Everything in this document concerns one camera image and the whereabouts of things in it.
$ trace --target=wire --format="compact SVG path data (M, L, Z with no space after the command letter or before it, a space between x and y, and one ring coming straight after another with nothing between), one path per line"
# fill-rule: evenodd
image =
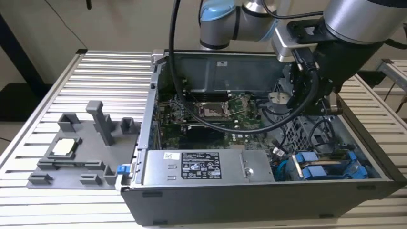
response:
M267 121L268 121L271 124L274 124L275 122L274 122L274 121L271 120L271 118L268 117L267 112L266 112L266 108L262 109L262 112L263 112L263 115L264 115L264 118L267 119ZM282 142L279 143L279 145L278 145L276 147L280 148L280 149L287 153L288 151L287 151L287 150L284 149L284 147L283 147L283 144L284 144L286 139L287 139L287 132L286 132L286 130L284 130L283 127L280 127L280 129L282 129L284 135L283 135Z
M259 107L260 104L264 104L267 102L268 102L268 100L266 100L266 99L259 100L256 102L256 107ZM286 115L291 112L291 110L290 110L286 113L276 113L276 112L272 112L267 107L263 107L262 109L266 109L266 112L270 113L271 115Z
M407 23L403 23L403 28L404 28L404 32L406 32L406 38L407 38ZM384 44L387 44L388 46L396 48L396 49L407 49L407 44L402 44L400 42L396 42L394 39L387 39Z
M1 139L3 141L12 142L11 140L8 140L8 139L4 138L4 137L0 137L0 139Z
M390 88L390 90L388 90L388 92L387 92L387 94L386 94L384 101L386 101L386 99L387 99L387 97L388 97L388 95L390 95L390 92L391 92L392 89L394 89L394 86L395 86L395 83L392 84L392 86L391 86L391 88Z
M44 0L44 2L48 4L48 6L51 7L51 9L53 10L55 14L57 15L57 17L60 18L65 28L71 31L71 33L73 34L73 36L77 38L77 40L81 42L81 44L84 45L85 49L88 49L88 46L83 43L81 39L79 38L79 36L76 35L76 33L72 31L72 29L68 27L64 19L61 18L61 16L59 15L59 13L56 12L55 8L52 7L52 5L49 4L48 0Z
M172 80L173 80L173 84L175 84L176 94L179 96L182 104L186 105L187 99L183 94L183 90L182 90L182 86L180 86L182 84L179 83L179 76L177 76L177 72L176 72L176 63L175 63L175 49L173 49L175 32L176 32L176 17L177 17L179 5L180 5L180 0L175 0L173 8L172 8L172 15L171 15L171 23L169 23L168 61L169 61L169 72L171 72L171 76L172 76ZM194 111L191 111L191 109L188 107L186 107L186 109L187 109L190 115L195 118L195 120L198 122L200 122L202 124L204 124L206 126L208 126L210 128L212 128L218 131L231 133L231 134L243 134L243 135L260 134L260 133L268 132L268 131L275 130L276 128L282 127L294 118L296 118L300 115L300 113L304 111L304 109L308 107L308 105L312 103L312 101L316 97L316 92L318 92L318 87L319 87L319 76L316 74L316 69L310 69L307 71L307 73L311 77L311 90L310 90L310 93L307 94L304 101L298 106L295 111L292 111L291 114L286 118L283 118L278 123L271 124L270 126L266 126L263 128L258 128L258 129L252 129L252 130L230 129L230 128L222 127L222 126L206 121L204 119L202 119L194 113Z
M330 132L331 132L331 139L334 139L334 141L330 141L331 144L335 144L335 139L336 139L336 136L335 136L335 131L334 131L334 126L331 124L331 122L327 120L327 119L322 119L319 122L315 123L311 131L310 131L310 135L308 135L308 142L310 142L310 145L312 147L312 149L315 149L318 151L318 147L322 146L322 144L319 144L319 146L316 146L312 142L312 136L314 136L314 132L318 128L318 126L322 124L322 123L326 123L330 127Z
M391 46L396 49L402 49L402 50L407 49L407 44L402 44L400 42L396 42L394 39L387 39L384 41L384 44L387 44L388 46Z
M295 19L295 18L306 18L306 17L311 17L311 16L320 16L324 14L323 11L318 11L318 12L311 12L311 13L302 13L302 14L295 14L295 15L287 15L287 16L280 16L276 15L270 9L268 6L266 4L266 0L262 0L262 5L264 7L264 10L267 11L267 13L275 18L275 19Z
M398 107L395 113L399 113L399 112L400 112L400 110L402 110L402 108L403 108L403 105L404 105L404 103L400 103L400 105L399 105L399 107Z
M202 2L199 3L199 11L198 11L198 24L199 24L199 27L202 26L202 8L203 8L203 2L204 2L204 0L202 0Z

